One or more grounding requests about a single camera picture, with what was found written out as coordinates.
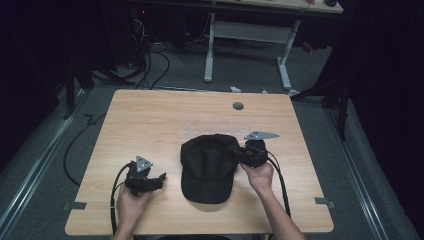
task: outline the white desk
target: white desk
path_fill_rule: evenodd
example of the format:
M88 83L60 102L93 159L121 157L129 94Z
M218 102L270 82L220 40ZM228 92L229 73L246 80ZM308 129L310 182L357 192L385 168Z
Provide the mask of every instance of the white desk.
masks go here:
M273 8L290 9L294 11L311 11L321 13L342 13L343 8L337 3L335 7L328 7L324 0L316 0L315 4L308 4L305 0L213 0L212 4L232 3L265 6ZM244 23L215 21L215 14L211 13L209 49L206 57L205 82L212 81L213 75L213 46L215 37L253 40L285 44L281 57L277 58L281 81L286 90L291 89L290 79L287 74L286 61L296 37L300 21L294 21L291 28L253 25Z

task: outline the black cable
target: black cable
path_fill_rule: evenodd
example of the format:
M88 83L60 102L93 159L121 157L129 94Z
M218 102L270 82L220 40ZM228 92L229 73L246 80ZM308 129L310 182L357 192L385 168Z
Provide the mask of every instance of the black cable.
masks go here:
M144 70L145 67L146 66L144 64L144 61L141 61L140 65L137 67L137 69L134 72L129 73L128 75L122 76L121 78L123 78L123 79L133 78L133 77L139 75ZM112 81L111 78L99 76L99 75L95 74L94 72L90 72L90 74L93 78L100 80L100 81Z
M152 57L151 57L151 54L150 54L150 48L151 48L151 46L149 47L149 51L147 52L148 54L148 59L149 59L149 67L147 68L147 71L144 73L144 76L143 76L143 78L141 78L141 80L137 83L137 85L135 86L135 88L134 89L137 89L139 86L140 86L140 84L141 83L143 83L144 82L144 80L146 80L146 78L147 78L147 75L150 73L150 68L151 68L151 66L152 66Z
M233 49L231 49L231 50L229 50L229 51L220 51L220 50L218 50L217 48L218 48L218 46L215 46L214 45L214 47L213 47L213 49L216 51L216 52L218 52L218 53L224 53L224 54L228 54L228 53L232 53L232 52L234 52L234 51L236 51L237 49L238 49L238 47L239 47L239 41L235 41L235 40L230 40L230 39L226 39L226 40L222 40L221 42L234 42L234 48Z
M274 166L275 170L278 173L278 177L280 178L280 183L281 183L281 190L283 192L283 200L284 200L284 206L285 206L285 209L286 209L286 213L287 213L287 215L289 215L289 217L291 217L289 199L287 197L286 184L284 183L283 175L281 174L281 169L280 169L280 166L278 164L278 161L277 161L276 158L275 158L275 161L277 162L277 164L274 161L272 161L271 158L268 158L268 161Z
M93 122L89 123L86 127L84 127L71 141L71 143L68 145L68 148L66 148L65 155L63 156L63 170L65 171L66 176L78 187L81 186L81 183L76 181L68 172L68 167L66 166L66 160L68 157L69 150L71 149L72 145L77 141L77 139L83 134L89 127L93 126L97 123L100 119L104 118L106 116L106 113L101 115L100 117L96 118Z
M110 221L112 223L112 232L113 232L112 236L115 235L116 229L118 228L117 225L116 225L116 216L115 216L115 192L116 192L116 189L118 188L116 186L116 184L118 183L119 177L121 176L121 174L125 170L125 168L130 167L130 166L131 166L131 163L127 163L124 167L122 167L121 170L119 171L118 175L115 178L115 182L113 183L112 195L110 196Z
M160 53L160 52L155 52L155 53L156 53L156 54L161 55L162 57L164 57L164 58L166 59L166 61L167 61L168 65L166 66L166 69L165 69L165 71L162 73L162 75L161 75L158 79L156 79L156 81L154 81L154 82L153 82L152 86L150 87L150 90L153 90L153 88L155 87L156 83L157 83L157 82L159 82L159 80L160 80L163 76L165 76L165 74L168 72L168 70L169 70L169 66L170 66L170 62L169 62L169 59L168 59L168 57L167 57L167 56L165 56L164 54L162 54L162 53Z
M207 38L202 39L201 41L197 41L195 43L186 43L186 47L195 49L195 50L202 50L209 46L209 43L204 43L205 40L208 40ZM201 45L201 47L193 47L192 45Z

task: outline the cable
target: cable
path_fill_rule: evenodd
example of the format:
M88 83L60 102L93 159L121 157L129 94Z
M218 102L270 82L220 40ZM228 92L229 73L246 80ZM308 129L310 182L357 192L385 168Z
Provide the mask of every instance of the cable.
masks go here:
M152 86L150 87L150 90L153 90L153 88L155 87L156 83L157 83L157 82L159 82L159 80L160 80L163 76L165 76L165 74L168 72L168 70L169 70L169 66L170 66L170 62L169 62L168 57L166 57L164 54L162 54L162 53L160 53L160 52L155 52L155 53L156 53L156 54L161 55L162 57L164 57L164 58L166 59L166 61L167 61L168 65L166 66L166 69L165 69L165 71L162 73L162 75L161 75L158 79L156 79L156 80L153 82Z
M267 151L267 152L269 154L271 154L272 157L274 157L275 161L277 162L277 164L276 164L271 158L268 157L268 161L274 166L275 170L278 173L278 177L280 178L281 190L283 192L284 207L286 209L287 215L289 215L289 217L291 217L289 199L287 197L286 184L284 183L283 175L281 174L280 164L278 163L277 158L275 158L275 156L272 153L270 153L269 151Z
M227 54L227 53L232 53L232 52L234 52L234 51L236 51L237 49L238 49L238 47L239 47L239 41L235 41L235 40L233 40L233 39L225 39L225 40L221 40L220 42L235 42L235 46L234 46L234 48L233 49L231 49L231 50L229 50L229 51L220 51L220 50L218 50L217 49L217 47L218 46L214 46L214 50L216 51L216 52L219 52L219 53L224 53L224 54Z
M146 29L144 27L144 24L141 21L139 21L137 19L133 19L133 22L139 24L138 26L135 26L137 28L137 29L134 30L135 36L134 36L134 34L132 34L132 37L133 37L134 42L135 42L135 58L133 60L133 62L135 63L140 58L140 54L143 53L143 41L144 41ZM140 41L138 41L138 38L139 38L138 33L139 33L140 29L142 29L142 32L141 32ZM145 60L144 60L143 57L141 57L141 59L142 60L140 61L138 68L134 72L132 72L128 75L122 76L120 78L127 80L127 79L130 79L130 78L133 78L133 77L139 75L142 71L144 71L144 69L146 67ZM95 74L94 72L91 72L91 76L95 79L100 80L100 81L111 81L111 80L113 80L110 76L103 77L103 76L99 76L99 75Z
M150 73L150 68L151 68L151 65L152 65L152 57L150 55L150 49L151 49L151 47L152 46L150 45L149 51L148 51L149 67L147 68L147 71L144 73L143 78L141 78L141 80L137 83L137 85L135 86L134 89L137 89L140 86L140 84L143 83L144 80L146 80L146 82L147 82L147 79L146 78L147 78L147 75Z
M104 118L106 116L106 113L101 115L100 117L96 118L93 122L89 123L86 127L84 127L71 141L71 143L68 145L68 147L66 148L65 151L65 155L63 156L63 170L65 171L66 176L69 178L69 180L71 180L71 182L73 182L76 186L80 187L81 183L79 183L78 181L76 181L68 172L68 167L66 166L66 160L68 157L68 153L69 150L71 149L72 145L74 145L74 143L76 142L76 140L81 136L81 134L83 134L89 127L95 125L97 123L97 121L99 121L100 119Z
M190 48L190 49L195 49L195 50L202 50L202 49L205 49L205 48L207 48L208 46L209 46L209 43L202 43L202 41L198 41L198 42L196 42L196 43L190 43L190 44L187 44L186 45L186 47L188 47L188 48ZM200 47L193 47L192 45L194 45L194 44L202 44Z
M205 35L206 29L208 29L208 23L209 23L209 19L210 19L210 17L211 17L211 14L209 13L209 14L208 14L208 18L206 19L205 27L203 28L203 31L202 31L202 33L200 34L200 36L199 36L196 40L193 40L193 41L191 41L191 42L186 42L186 44L191 44L191 43L201 42L201 41L204 41L204 40L206 40L206 39L208 39L208 38L209 38L209 37L205 37L205 38L203 38L203 39L200 39L201 37L203 37L203 36Z
M113 187L112 187L112 194L110 196L110 221L112 223L112 232L113 235L115 235L116 229L118 228L116 225L116 216L115 216L115 192L116 189L118 188L118 186L116 186L116 184L118 183L119 177L121 176L122 172L125 170L125 168L130 167L131 163L127 163L124 167L121 168L121 170L119 171L118 175L115 178L115 182L113 183Z

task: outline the hand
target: hand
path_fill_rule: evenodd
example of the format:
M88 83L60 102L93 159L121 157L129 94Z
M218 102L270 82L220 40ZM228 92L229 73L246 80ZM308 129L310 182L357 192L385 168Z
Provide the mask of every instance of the hand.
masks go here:
M250 186L252 186L258 195L272 192L274 168L271 164L265 163L257 168L251 168L243 163L240 163L240 166L246 171Z
M119 227L125 225L133 228L143 214L147 202L153 192L139 193L139 197L134 197L131 190L125 185L119 189L119 198L117 201Z

